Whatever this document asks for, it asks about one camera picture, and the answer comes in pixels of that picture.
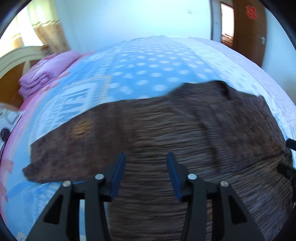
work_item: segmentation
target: headboard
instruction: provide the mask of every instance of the headboard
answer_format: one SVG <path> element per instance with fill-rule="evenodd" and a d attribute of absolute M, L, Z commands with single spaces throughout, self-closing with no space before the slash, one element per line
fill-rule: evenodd
<path fill-rule="evenodd" d="M 42 47 L 17 48 L 0 58 L 0 102 L 19 108 L 24 102 L 18 93 L 21 76 L 45 57 Z"/>

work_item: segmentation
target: floral curtain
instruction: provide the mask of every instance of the floral curtain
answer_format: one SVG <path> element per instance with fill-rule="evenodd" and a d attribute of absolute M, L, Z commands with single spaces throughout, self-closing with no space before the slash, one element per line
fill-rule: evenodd
<path fill-rule="evenodd" d="M 37 36 L 52 52 L 61 53 L 70 50 L 54 0 L 32 0 L 27 10 Z"/>
<path fill-rule="evenodd" d="M 23 46 L 24 43 L 18 27 L 17 17 L 15 17 L 0 39 L 0 56 Z"/>

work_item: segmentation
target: blue gripper pad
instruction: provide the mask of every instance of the blue gripper pad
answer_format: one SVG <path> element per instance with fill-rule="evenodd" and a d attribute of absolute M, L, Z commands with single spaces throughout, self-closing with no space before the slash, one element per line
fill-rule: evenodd
<path fill-rule="evenodd" d="M 173 152 L 167 154 L 166 163 L 175 196 L 179 201 L 182 201 L 182 190 L 186 188 L 186 177 L 189 172 L 185 166 L 178 163 Z"/>
<path fill-rule="evenodd" d="M 123 178 L 124 168 L 126 166 L 126 156 L 122 152 L 118 154 L 115 161 L 115 170 L 112 179 L 110 180 L 110 194 L 109 197 L 113 200 L 118 193 L 118 189 L 120 188 L 120 182 Z"/>

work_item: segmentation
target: door handle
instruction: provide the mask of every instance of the door handle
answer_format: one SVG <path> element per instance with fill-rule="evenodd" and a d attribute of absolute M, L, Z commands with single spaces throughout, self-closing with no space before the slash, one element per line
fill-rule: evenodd
<path fill-rule="evenodd" d="M 266 40 L 266 39 L 265 39 L 263 36 L 262 36 L 262 37 L 259 37 L 259 36 L 258 36 L 258 38 L 261 39 L 261 44 L 265 45 L 265 40 Z"/>

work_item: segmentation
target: sweater sleeve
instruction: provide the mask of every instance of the sweater sleeve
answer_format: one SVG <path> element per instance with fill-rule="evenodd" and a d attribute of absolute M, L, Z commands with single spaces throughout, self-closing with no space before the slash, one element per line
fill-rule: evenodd
<path fill-rule="evenodd" d="M 128 101 L 98 105 L 74 117 L 31 145 L 31 163 L 23 169 L 34 182 L 86 180 L 102 172 L 133 141 Z"/>

